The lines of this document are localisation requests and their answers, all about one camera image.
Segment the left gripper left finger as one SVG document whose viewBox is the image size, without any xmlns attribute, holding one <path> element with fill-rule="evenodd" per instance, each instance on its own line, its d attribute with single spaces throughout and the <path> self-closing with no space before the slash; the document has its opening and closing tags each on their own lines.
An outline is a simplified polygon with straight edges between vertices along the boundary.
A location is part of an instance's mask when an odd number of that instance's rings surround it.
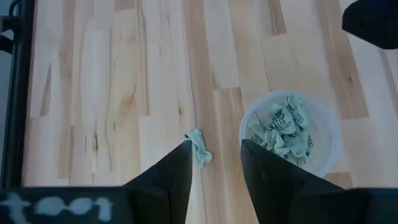
<svg viewBox="0 0 398 224">
<path fill-rule="evenodd" d="M 193 144 L 180 143 L 124 185 L 129 209 L 124 223 L 184 224 L 192 187 Z"/>
</svg>

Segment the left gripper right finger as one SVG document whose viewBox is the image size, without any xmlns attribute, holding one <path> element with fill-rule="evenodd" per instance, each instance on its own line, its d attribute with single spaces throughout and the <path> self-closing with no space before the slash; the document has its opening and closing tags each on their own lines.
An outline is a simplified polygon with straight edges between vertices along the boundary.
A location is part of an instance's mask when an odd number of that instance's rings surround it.
<svg viewBox="0 0 398 224">
<path fill-rule="evenodd" d="M 326 192 L 341 187 L 318 177 L 254 141 L 241 141 L 244 179 L 259 223 L 288 223 L 299 192 Z"/>
</svg>

